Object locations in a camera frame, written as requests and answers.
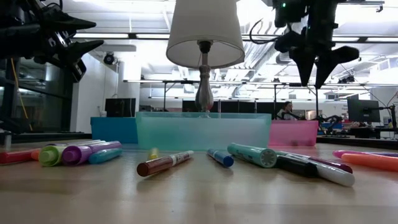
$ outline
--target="security camera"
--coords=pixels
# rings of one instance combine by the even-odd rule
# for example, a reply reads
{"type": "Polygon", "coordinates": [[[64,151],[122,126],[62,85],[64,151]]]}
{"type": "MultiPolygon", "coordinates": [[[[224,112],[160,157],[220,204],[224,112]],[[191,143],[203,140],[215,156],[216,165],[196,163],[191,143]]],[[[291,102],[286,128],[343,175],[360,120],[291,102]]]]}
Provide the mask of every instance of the security camera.
{"type": "Polygon", "coordinates": [[[104,57],[104,63],[107,65],[114,65],[118,59],[114,56],[113,52],[107,52],[104,57]]]}

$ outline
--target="table surface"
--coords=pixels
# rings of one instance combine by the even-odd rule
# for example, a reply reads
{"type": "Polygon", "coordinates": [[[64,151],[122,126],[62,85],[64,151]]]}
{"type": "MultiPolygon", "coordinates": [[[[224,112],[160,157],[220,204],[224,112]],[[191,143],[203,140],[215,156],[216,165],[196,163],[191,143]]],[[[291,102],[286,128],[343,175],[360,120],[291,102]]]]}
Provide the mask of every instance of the table surface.
{"type": "MultiPolygon", "coordinates": [[[[334,161],[333,150],[377,151],[332,144],[278,149],[334,161]]],[[[237,159],[226,169],[195,152],[143,178],[136,167],[146,157],[126,146],[122,157],[100,165],[0,166],[1,223],[397,223],[398,173],[352,166],[356,183],[348,188],[237,159]]]]}

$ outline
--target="blue marker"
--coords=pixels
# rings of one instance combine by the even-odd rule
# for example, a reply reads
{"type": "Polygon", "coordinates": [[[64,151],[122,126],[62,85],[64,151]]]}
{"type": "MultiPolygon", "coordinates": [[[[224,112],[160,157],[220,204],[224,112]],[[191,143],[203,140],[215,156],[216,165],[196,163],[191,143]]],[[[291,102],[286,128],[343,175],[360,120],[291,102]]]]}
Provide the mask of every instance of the blue marker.
{"type": "Polygon", "coordinates": [[[220,164],[223,164],[225,167],[230,167],[234,164],[234,159],[231,157],[231,155],[217,151],[214,149],[209,149],[207,150],[207,154],[211,156],[213,159],[215,159],[217,162],[220,164]]]}
{"type": "Polygon", "coordinates": [[[92,154],[88,158],[88,162],[90,162],[90,164],[100,164],[120,156],[122,152],[122,149],[104,149],[92,154]]]}

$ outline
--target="person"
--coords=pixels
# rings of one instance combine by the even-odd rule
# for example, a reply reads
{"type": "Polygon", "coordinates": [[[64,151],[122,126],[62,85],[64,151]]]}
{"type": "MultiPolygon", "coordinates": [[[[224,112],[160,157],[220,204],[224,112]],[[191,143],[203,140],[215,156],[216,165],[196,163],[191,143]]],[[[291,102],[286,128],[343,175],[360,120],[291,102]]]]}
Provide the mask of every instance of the person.
{"type": "Polygon", "coordinates": [[[293,111],[293,104],[290,101],[286,101],[280,109],[280,111],[277,113],[277,119],[284,119],[284,120],[291,120],[295,121],[297,120],[294,116],[292,116],[292,111],[293,111]]]}

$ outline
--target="pink bin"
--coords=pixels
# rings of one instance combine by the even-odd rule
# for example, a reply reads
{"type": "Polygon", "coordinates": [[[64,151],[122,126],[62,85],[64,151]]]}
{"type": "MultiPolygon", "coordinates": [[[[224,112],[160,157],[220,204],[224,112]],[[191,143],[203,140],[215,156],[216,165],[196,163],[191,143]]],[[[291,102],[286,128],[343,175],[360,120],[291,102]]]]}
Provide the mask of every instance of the pink bin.
{"type": "Polygon", "coordinates": [[[314,146],[318,121],[272,121],[268,146],[314,146]]]}

